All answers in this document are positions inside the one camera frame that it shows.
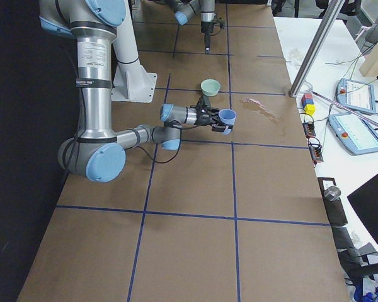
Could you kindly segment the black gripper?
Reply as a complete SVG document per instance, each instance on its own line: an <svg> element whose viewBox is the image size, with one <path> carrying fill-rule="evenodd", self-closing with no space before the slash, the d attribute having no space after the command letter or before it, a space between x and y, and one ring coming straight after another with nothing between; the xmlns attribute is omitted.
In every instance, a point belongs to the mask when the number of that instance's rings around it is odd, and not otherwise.
<svg viewBox="0 0 378 302"><path fill-rule="evenodd" d="M214 33L214 26L218 25L219 30L224 29L224 20L217 19L213 21L202 21L201 32L204 34L205 53L210 52L210 36L217 35L219 32Z"/></svg>
<svg viewBox="0 0 378 302"><path fill-rule="evenodd" d="M197 119L195 125L197 126L212 126L212 131L215 132L231 132L232 125L219 125L219 111L220 109L202 105L195 107Z"/></svg>

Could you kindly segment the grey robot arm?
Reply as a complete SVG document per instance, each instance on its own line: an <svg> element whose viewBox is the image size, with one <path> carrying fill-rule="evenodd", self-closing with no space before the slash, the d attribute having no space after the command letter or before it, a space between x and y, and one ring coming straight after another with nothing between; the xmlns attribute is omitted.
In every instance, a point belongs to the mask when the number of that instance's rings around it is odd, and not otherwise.
<svg viewBox="0 0 378 302"><path fill-rule="evenodd" d="M112 102L150 103L158 78L140 63L127 1L41 1L40 23L45 31L77 42L79 124L58 152L67 172L109 182L122 172L130 148L152 142L178 151L183 130L209 126L225 135L232 131L236 113L214 108L209 101L219 92L212 80L202 82L197 104L162 105L161 126L113 130Z"/></svg>
<svg viewBox="0 0 378 302"><path fill-rule="evenodd" d="M215 35L214 26L218 25L222 30L225 22L217 16L215 12L215 1L213 0L166 0L174 12L174 16L179 25L187 24L194 16L200 16L201 32L204 34L205 54L210 53L211 37Z"/></svg>

